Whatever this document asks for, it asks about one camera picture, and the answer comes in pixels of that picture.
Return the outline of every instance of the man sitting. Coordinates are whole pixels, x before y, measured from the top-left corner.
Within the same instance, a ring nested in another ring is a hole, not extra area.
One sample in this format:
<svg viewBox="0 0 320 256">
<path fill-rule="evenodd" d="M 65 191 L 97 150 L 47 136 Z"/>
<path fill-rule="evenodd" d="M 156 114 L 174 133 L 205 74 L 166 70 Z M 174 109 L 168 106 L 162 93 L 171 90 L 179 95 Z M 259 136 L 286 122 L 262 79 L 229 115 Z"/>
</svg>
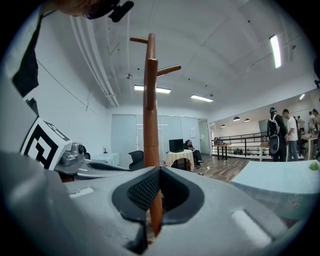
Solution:
<svg viewBox="0 0 320 256">
<path fill-rule="evenodd" d="M 200 163 L 203 163 L 204 161 L 202 160 L 201 154 L 199 150 L 195 150 L 194 146 L 192 146 L 192 141 L 188 139 L 183 147 L 185 150 L 191 150 L 193 154 L 193 159 L 196 163 L 197 166 L 200 166 Z"/>
</svg>

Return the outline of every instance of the wooden coat rack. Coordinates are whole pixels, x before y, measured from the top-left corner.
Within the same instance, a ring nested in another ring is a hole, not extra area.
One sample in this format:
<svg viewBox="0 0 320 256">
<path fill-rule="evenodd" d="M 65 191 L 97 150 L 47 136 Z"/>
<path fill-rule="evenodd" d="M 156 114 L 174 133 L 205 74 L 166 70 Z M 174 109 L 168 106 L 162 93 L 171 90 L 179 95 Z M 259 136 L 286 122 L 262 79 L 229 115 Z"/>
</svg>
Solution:
<svg viewBox="0 0 320 256">
<path fill-rule="evenodd" d="M 156 106 L 157 77 L 180 70 L 181 66 L 175 65 L 158 70 L 155 34 L 153 33 L 149 34 L 148 40 L 132 37 L 130 41 L 147 45 L 143 83 L 144 167 L 159 166 L 158 115 Z M 150 207 L 152 228 L 155 236 L 157 236 L 161 230 L 162 212 L 161 191 L 159 190 Z"/>
</svg>

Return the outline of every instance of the fluorescent ceiling light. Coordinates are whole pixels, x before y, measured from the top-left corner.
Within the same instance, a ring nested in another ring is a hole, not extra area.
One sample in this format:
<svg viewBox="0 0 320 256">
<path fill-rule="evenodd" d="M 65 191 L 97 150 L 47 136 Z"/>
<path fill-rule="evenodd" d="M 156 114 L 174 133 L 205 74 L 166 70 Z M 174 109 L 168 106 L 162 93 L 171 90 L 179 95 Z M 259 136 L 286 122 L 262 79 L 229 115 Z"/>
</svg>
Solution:
<svg viewBox="0 0 320 256">
<path fill-rule="evenodd" d="M 304 93 L 304 94 L 302 94 L 302 95 L 300 96 L 299 100 L 301 101 L 305 96 L 306 96 L 306 94 L 305 94 L 305 93 Z"/>
<path fill-rule="evenodd" d="M 197 95 L 192 95 L 191 98 L 192 99 L 201 100 L 201 101 L 205 101 L 205 102 L 213 102 L 213 99 L 204 98 L 204 97 L 200 97 L 200 96 L 197 96 Z"/>
<path fill-rule="evenodd" d="M 144 91 L 145 87 L 143 85 L 135 85 L 134 89 L 136 91 Z M 171 92 L 171 89 L 164 89 L 164 88 L 156 88 L 155 89 L 157 93 L 162 93 L 162 94 L 169 94 Z"/>
<path fill-rule="evenodd" d="M 271 36 L 270 43 L 273 50 L 275 68 L 279 68 L 281 66 L 281 56 L 280 56 L 278 37 L 276 35 Z"/>
</svg>

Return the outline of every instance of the desk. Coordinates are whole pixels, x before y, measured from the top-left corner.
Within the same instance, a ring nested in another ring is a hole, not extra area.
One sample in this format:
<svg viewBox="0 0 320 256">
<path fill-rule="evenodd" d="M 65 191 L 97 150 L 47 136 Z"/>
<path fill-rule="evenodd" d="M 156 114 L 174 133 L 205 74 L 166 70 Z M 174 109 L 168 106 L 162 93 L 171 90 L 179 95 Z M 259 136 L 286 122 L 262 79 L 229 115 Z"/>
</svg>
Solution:
<svg viewBox="0 0 320 256">
<path fill-rule="evenodd" d="M 219 158 L 219 148 L 222 148 L 222 159 L 224 159 L 224 148 L 225 148 L 225 160 L 228 160 L 228 157 L 227 157 L 227 147 L 231 147 L 231 146 L 232 146 L 231 144 L 213 145 L 213 146 L 216 147 L 217 150 L 218 150 L 218 160 L 220 159 L 220 158 Z"/>
<path fill-rule="evenodd" d="M 168 152 L 165 157 L 165 164 L 166 166 L 171 167 L 174 161 L 182 158 L 190 161 L 190 170 L 193 172 L 195 169 L 194 155 L 189 149 L 185 149 L 184 151 L 178 153 Z"/>
<path fill-rule="evenodd" d="M 118 166 L 120 157 L 119 153 L 106 153 L 106 154 L 97 154 L 91 157 L 92 160 L 105 161 L 110 165 Z"/>
<path fill-rule="evenodd" d="M 320 170 L 310 170 L 312 161 L 250 161 L 231 184 L 265 205 L 279 217 L 306 219 L 320 193 Z"/>
<path fill-rule="evenodd" d="M 269 142 L 263 141 L 260 143 L 260 162 L 262 161 L 263 149 L 269 148 Z"/>
<path fill-rule="evenodd" d="M 308 141 L 308 160 L 310 160 L 310 154 L 311 154 L 311 141 L 317 140 L 318 135 L 311 135 L 310 133 L 301 135 L 301 139 Z"/>
</svg>

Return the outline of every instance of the computer monitor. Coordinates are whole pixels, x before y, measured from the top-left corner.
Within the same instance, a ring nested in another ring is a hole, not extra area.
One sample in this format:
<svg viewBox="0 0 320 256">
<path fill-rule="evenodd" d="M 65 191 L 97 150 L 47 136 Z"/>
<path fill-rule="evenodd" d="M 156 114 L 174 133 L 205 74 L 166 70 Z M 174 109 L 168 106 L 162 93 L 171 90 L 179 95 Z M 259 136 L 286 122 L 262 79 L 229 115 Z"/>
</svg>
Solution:
<svg viewBox="0 0 320 256">
<path fill-rule="evenodd" d="M 180 139 L 169 139 L 169 150 L 173 153 L 184 151 L 184 140 Z"/>
</svg>

